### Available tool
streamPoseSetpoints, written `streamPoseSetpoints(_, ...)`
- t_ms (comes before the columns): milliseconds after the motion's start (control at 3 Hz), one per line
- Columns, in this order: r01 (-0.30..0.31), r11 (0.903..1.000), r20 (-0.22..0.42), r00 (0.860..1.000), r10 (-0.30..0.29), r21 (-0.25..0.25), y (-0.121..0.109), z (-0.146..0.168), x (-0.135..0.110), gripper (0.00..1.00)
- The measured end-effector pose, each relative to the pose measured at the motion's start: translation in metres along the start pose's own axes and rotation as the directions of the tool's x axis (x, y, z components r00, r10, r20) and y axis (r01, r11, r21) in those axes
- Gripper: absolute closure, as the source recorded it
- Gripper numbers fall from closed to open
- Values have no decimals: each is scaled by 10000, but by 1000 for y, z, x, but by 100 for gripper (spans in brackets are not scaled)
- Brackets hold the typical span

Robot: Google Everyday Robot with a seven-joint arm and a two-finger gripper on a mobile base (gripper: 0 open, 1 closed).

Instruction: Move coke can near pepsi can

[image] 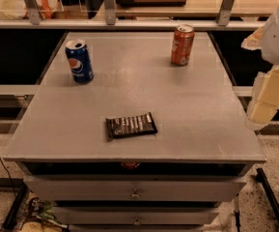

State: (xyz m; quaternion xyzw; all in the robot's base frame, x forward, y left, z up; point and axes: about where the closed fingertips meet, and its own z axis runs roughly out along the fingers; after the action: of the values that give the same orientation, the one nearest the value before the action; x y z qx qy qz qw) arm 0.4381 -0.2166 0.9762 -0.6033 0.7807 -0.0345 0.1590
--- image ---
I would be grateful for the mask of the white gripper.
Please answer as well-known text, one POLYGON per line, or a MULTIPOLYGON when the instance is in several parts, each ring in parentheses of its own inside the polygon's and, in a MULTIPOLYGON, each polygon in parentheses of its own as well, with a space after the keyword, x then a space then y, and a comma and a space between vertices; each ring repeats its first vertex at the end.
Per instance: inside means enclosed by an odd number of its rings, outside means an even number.
POLYGON ((241 47, 247 50, 261 49, 262 57, 273 64, 267 72, 259 72, 252 88, 252 99, 246 112, 246 127, 261 130, 279 110, 279 6, 259 27, 243 40, 241 47))

